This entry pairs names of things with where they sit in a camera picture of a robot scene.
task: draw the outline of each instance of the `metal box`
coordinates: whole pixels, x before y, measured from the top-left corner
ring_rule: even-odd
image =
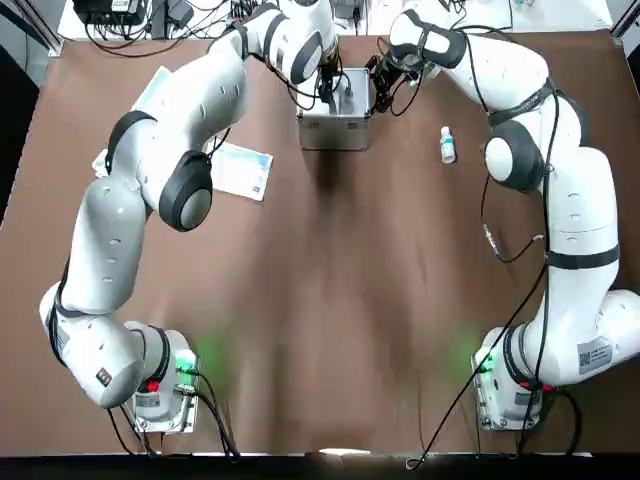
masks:
[[[334,93],[328,104],[297,95],[297,102],[308,109],[297,107],[300,146],[305,150],[366,150],[369,146],[369,70],[345,68],[338,84],[339,78],[339,74],[334,77]],[[314,75],[298,89],[317,95],[315,85]]]

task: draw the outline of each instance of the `small bottle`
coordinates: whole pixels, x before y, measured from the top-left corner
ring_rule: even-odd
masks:
[[[440,134],[440,154],[442,155],[442,163],[453,163],[456,161],[456,150],[453,146],[451,130],[449,130],[449,127],[442,127]]]

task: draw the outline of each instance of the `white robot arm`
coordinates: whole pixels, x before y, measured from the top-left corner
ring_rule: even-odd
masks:
[[[132,295],[146,220],[155,211],[172,228],[189,231],[207,216],[211,156],[202,149],[245,110],[247,56],[299,84],[317,69],[321,53],[318,31],[299,33],[264,4],[171,75],[155,117],[131,111],[117,122],[105,162],[109,176],[85,193],[62,281],[39,309],[56,357],[99,406],[121,405],[135,394],[137,416],[166,429],[183,420],[174,387],[191,383],[180,369],[196,368],[185,338],[113,316]]]
[[[620,253],[609,162],[585,146],[586,118],[555,89],[540,55],[514,43],[441,28],[441,20],[437,9],[411,8],[396,19],[387,54],[391,75],[383,70],[386,77],[379,83],[388,86],[389,78],[395,75],[395,82],[404,69],[421,70],[428,62],[443,67],[491,112],[485,162],[493,180],[524,193],[543,192],[548,172],[549,312],[539,380],[552,387],[581,382],[640,352],[640,297],[609,291]],[[485,428],[522,427],[531,391],[539,388],[534,384],[544,304],[543,299],[532,321],[504,332],[476,378]],[[503,328],[489,332],[474,365],[501,333]],[[541,396],[535,395],[532,404],[529,428],[539,419]]]

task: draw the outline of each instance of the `brown tablecloth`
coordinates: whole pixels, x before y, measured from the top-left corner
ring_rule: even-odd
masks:
[[[623,51],[604,31],[518,39],[547,58],[557,84],[590,115],[591,143],[609,156],[616,181],[617,286],[638,290],[640,104]],[[175,69],[206,45],[126,60],[68,42],[51,62],[0,231],[1,455],[120,451],[106,413],[56,363],[37,307],[60,277],[91,161],[115,121],[160,65]],[[375,39],[344,38],[341,49],[346,66],[362,66]],[[188,336],[243,451],[417,451],[419,417],[428,441],[470,373],[470,355],[509,318],[542,261],[538,246],[504,266],[484,238],[486,119],[440,75],[403,117],[373,118],[367,152],[301,152],[285,88],[257,62],[247,67],[249,109],[229,141],[273,155],[264,203],[217,193],[205,224],[188,234],[153,216],[135,294],[118,317]],[[443,125],[457,142],[451,166],[439,158]],[[538,195],[490,188],[487,219],[506,254],[541,231],[541,217]],[[580,450],[640,450],[638,378],[631,361],[575,387]],[[562,451],[571,429],[571,411],[558,402],[531,448]],[[197,433],[167,437],[164,447],[220,451],[217,438],[201,409]],[[514,436],[483,433],[482,442],[512,450]],[[474,449],[467,394],[435,450]]]

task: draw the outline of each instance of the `wire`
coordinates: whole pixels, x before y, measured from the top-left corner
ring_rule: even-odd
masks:
[[[222,443],[222,449],[224,451],[225,456],[230,461],[234,460],[236,458],[239,458],[241,456],[240,452],[238,451],[238,449],[236,448],[234,442],[229,438],[229,435],[227,434],[227,430],[226,430],[226,428],[224,426],[224,422],[222,421],[222,418],[220,417],[220,413],[218,412],[217,404],[214,404],[202,392],[193,392],[191,395],[193,395],[194,397],[198,397],[200,400],[202,400],[202,402],[207,406],[207,408],[209,409],[209,411],[211,412],[211,414],[215,418],[216,423],[218,424],[218,431],[220,433],[220,441]]]
[[[406,466],[407,470],[415,470],[420,465],[422,465],[422,463],[424,463],[424,460],[425,460],[425,458],[427,458],[427,455],[431,451],[431,447],[433,447],[433,444],[435,443],[436,438],[438,438],[438,434],[440,433],[440,431],[442,430],[442,427],[444,426],[444,424],[446,423],[447,419],[449,418],[449,415],[451,415],[451,412],[453,411],[453,408],[456,406],[456,404],[458,403],[458,401],[460,400],[460,398],[462,397],[464,392],[466,392],[467,388],[469,388],[469,385],[471,384],[471,382],[473,382],[475,376],[483,368],[484,362],[487,360],[489,355],[491,355],[491,351],[496,347],[496,345],[498,345],[500,340],[502,340],[502,337],[506,333],[507,329],[511,326],[511,324],[516,319],[516,317],[518,316],[520,311],[524,308],[524,306],[529,302],[529,299],[533,296],[533,294],[537,290],[538,285],[540,284],[540,281],[542,280],[542,277],[544,276],[546,271],[547,271],[547,265],[545,263],[542,266],[542,268],[540,269],[540,273],[538,274],[538,277],[536,278],[535,282],[533,283],[533,286],[529,290],[529,293],[527,293],[527,295],[522,300],[522,302],[520,302],[520,305],[518,305],[518,308],[516,308],[515,312],[513,312],[513,315],[511,315],[511,318],[509,319],[509,321],[504,325],[502,331],[500,332],[498,337],[494,340],[494,342],[491,345],[491,347],[489,348],[489,351],[487,352],[487,354],[484,356],[482,361],[480,363],[478,363],[478,366],[475,368],[475,370],[473,371],[473,373],[471,374],[471,376],[469,377],[467,382],[464,384],[464,386],[462,387],[462,389],[460,390],[460,392],[458,393],[456,398],[453,400],[451,405],[449,405],[449,408],[447,409],[447,412],[445,413],[444,417],[442,417],[442,420],[440,421],[440,424],[438,425],[438,428],[436,428],[435,433],[431,437],[431,441],[427,445],[427,448],[424,449],[424,451],[423,451],[422,455],[420,456],[420,458],[418,458],[418,459],[409,458],[406,461],[405,466]]]
[[[507,3],[509,4],[509,29],[513,32],[513,5],[511,5],[511,0],[507,0]]]
[[[489,232],[489,227],[487,226],[487,222],[485,222],[484,220],[484,203],[485,203],[485,198],[487,196],[487,189],[489,187],[490,179],[491,179],[491,175],[487,174],[487,178],[484,182],[484,188],[482,190],[482,200],[480,201],[480,223],[482,223],[482,225],[485,227],[487,232]],[[518,252],[515,256],[511,258],[504,258],[500,254],[500,249],[495,243],[492,243],[492,247],[495,247],[494,254],[496,258],[500,260],[502,263],[514,263],[515,261],[520,259],[520,257],[522,257],[522,255],[524,255],[527,252],[527,250],[529,250],[533,246],[536,240],[542,240],[543,238],[544,238],[544,235],[534,235],[529,239],[529,242],[520,250],[520,252]]]
[[[109,414],[109,419],[111,420],[111,425],[113,425],[113,430],[116,432],[116,437],[118,437],[118,441],[120,442],[120,446],[122,446],[122,449],[125,452],[127,452],[129,455],[136,455],[131,450],[129,450],[127,445],[124,443],[124,440],[122,440],[122,437],[120,436],[120,431],[118,430],[118,425],[116,425],[116,421],[113,418],[113,413],[111,413],[111,409],[110,408],[107,408],[107,413]]]
[[[369,0],[364,0],[364,34],[369,35]]]
[[[160,50],[156,50],[153,52],[148,52],[148,53],[142,53],[142,54],[125,54],[125,53],[120,53],[117,50],[122,50],[124,48],[127,48],[131,45],[133,45],[136,41],[140,40],[145,33],[147,32],[148,27],[151,25],[151,22],[153,21],[154,17],[156,16],[156,14],[160,11],[160,8],[167,2],[168,0],[165,0],[164,2],[160,3],[159,5],[156,6],[156,8],[153,10],[153,12],[151,12],[151,15],[147,18],[147,21],[145,22],[145,24],[136,32],[129,32],[128,34],[124,34],[124,26],[122,26],[122,36],[123,37],[130,37],[130,40],[128,40],[126,43],[121,44],[121,45],[102,45],[100,44],[97,40],[95,40],[95,38],[93,38],[90,34],[89,34],[89,28],[88,25],[91,23],[92,19],[89,19],[87,21],[87,23],[85,24],[85,33],[87,35],[87,38],[91,41],[91,43],[93,43],[99,50],[108,53],[110,55],[113,56],[117,56],[117,57],[122,57],[122,58],[145,58],[145,57],[151,57],[153,55],[158,55],[160,53],[165,53],[168,52],[169,50],[172,50],[173,48],[175,48],[176,46],[178,46],[179,43],[181,43],[183,40],[187,39],[189,37],[189,35],[195,36],[196,38],[203,38],[203,37],[199,37],[198,34],[203,32],[203,31],[208,31],[213,25],[223,22],[225,21],[226,16],[219,18],[217,20],[214,20],[212,22],[210,22],[206,27],[200,27],[204,22],[206,22],[213,14],[215,14],[225,3],[227,3],[228,0],[222,0],[218,5],[216,5],[215,7],[212,8],[198,8],[199,10],[202,11],[206,11],[209,12],[207,15],[205,15],[200,21],[198,21],[195,25],[192,26],[186,26],[187,32],[183,33],[182,35],[176,37],[175,39],[172,38],[172,40],[174,40],[174,42],[169,45],[168,47],[162,48]],[[100,36],[104,39],[107,40],[105,34],[102,32],[102,30],[99,28],[100,25],[94,25],[94,29],[100,34]],[[117,32],[113,31],[111,29],[111,27],[109,27],[109,30],[111,30],[111,33],[114,35],[118,35]]]
[[[462,17],[456,20],[456,22],[451,26],[451,30],[456,28],[460,23],[462,23],[467,18],[467,9],[464,6],[465,3],[466,3],[466,0],[451,0],[449,2],[449,6],[453,5],[453,9],[456,12],[456,14],[460,15],[460,13],[462,13]]]
[[[422,383],[420,372],[418,372],[418,437],[420,438],[420,446],[425,450],[424,438],[422,436]]]
[[[566,390],[556,390],[555,393],[557,395],[565,397],[569,403],[571,404],[571,408],[573,409],[573,436],[571,437],[571,443],[569,447],[565,451],[565,456],[570,457],[576,452],[578,448],[578,443],[580,442],[580,437],[582,436],[582,411],[578,406],[578,402],[576,399]]]
[[[477,447],[477,457],[482,457],[482,446],[480,445],[480,416],[478,415],[478,396],[476,392],[473,392],[473,407],[476,412],[476,447]]]
[[[399,117],[402,114],[404,114],[407,110],[409,110],[409,107],[411,106],[411,104],[413,103],[413,101],[416,99],[416,97],[418,96],[418,92],[420,91],[420,86],[422,85],[422,79],[424,78],[424,74],[421,73],[420,74],[420,80],[418,80],[418,85],[416,86],[415,91],[413,92],[413,96],[411,97],[411,100],[409,100],[409,103],[407,103],[407,105],[400,110],[399,112],[395,112],[393,110],[393,103],[391,104],[389,110],[391,111],[391,115],[393,115],[394,117]],[[398,86],[395,88],[395,90],[393,91],[393,93],[391,94],[391,96],[395,97],[396,92],[398,91],[398,88],[400,88],[400,85],[402,85],[404,82],[406,82],[406,80],[403,80],[402,82],[400,82],[398,84]]]
[[[225,142],[225,140],[229,136],[229,132],[230,131],[231,131],[231,127],[227,128],[227,131],[224,132],[224,135],[222,136],[222,139],[220,140],[220,143],[217,143],[218,137],[214,138],[214,140],[213,140],[213,150],[211,150],[207,154],[207,157],[209,157],[209,160],[211,160],[211,157],[213,157],[214,153],[216,153],[218,150],[220,150],[220,147],[222,146],[222,144]]]
[[[133,425],[133,421],[127,414],[124,407],[120,405],[119,408],[120,408],[120,411],[122,412],[122,416],[127,420],[127,423],[129,424],[129,429],[131,430],[131,433],[133,433],[133,435],[138,439],[138,441],[140,442],[140,445],[142,446],[144,451],[147,453],[147,455],[151,458],[158,457],[159,455],[149,445],[149,438],[147,437],[147,432],[142,431],[138,433],[138,431],[136,431],[136,427],[134,427]]]
[[[550,246],[551,246],[551,242],[549,238],[549,174],[550,174],[549,166],[551,165],[550,164],[551,152],[553,149],[553,143],[555,141],[556,132],[558,130],[558,121],[560,119],[560,102],[558,100],[558,94],[555,91],[553,92],[553,99],[555,102],[556,112],[553,120],[553,129],[551,130],[551,137],[549,139],[549,149],[547,150],[547,159],[545,161],[545,173],[544,173],[543,182],[542,182],[544,225],[546,230],[545,253],[549,252]],[[549,276],[547,276],[545,293],[544,293],[544,314],[543,314],[544,316],[542,320],[542,335],[540,337],[540,350],[538,351],[538,360],[536,362],[536,369],[534,374],[536,390],[538,390],[539,384],[540,384],[540,366],[542,364],[544,347],[547,340],[547,327],[549,324],[549,290],[550,290]],[[524,447],[527,442],[526,427],[527,427],[527,421],[529,420],[529,416],[531,415],[531,408],[533,407],[533,400],[535,397],[534,393],[535,391],[531,392],[531,395],[529,397],[529,402],[527,404],[527,410],[525,411],[524,419],[522,421],[522,430],[520,432],[520,443],[518,444],[518,450],[517,450],[518,455],[520,455],[524,451]]]

